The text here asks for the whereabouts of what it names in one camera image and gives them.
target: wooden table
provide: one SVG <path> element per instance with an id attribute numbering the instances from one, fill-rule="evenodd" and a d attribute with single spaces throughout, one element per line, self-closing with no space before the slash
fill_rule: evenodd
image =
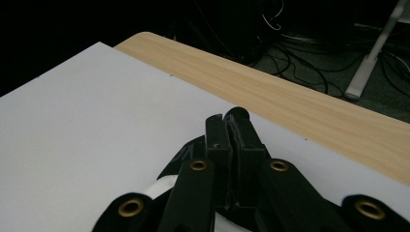
<path id="1" fill-rule="evenodd" d="M 410 186 L 410 125 L 143 32 L 115 46 Z"/>

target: white component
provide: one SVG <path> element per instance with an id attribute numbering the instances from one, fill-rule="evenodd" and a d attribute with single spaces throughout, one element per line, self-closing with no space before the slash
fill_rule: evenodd
<path id="1" fill-rule="evenodd" d="M 377 57 L 375 59 L 369 59 L 367 55 L 365 59 L 363 59 L 362 64 L 356 70 L 353 79 L 350 81 L 349 87 L 347 87 L 346 92 L 344 92 L 344 97 L 353 101 L 359 99 L 376 63 Z"/>
<path id="2" fill-rule="evenodd" d="M 174 188 L 177 179 L 178 175 L 161 177 L 141 193 L 151 197 L 151 199 L 155 199 L 161 196 L 164 192 Z"/>

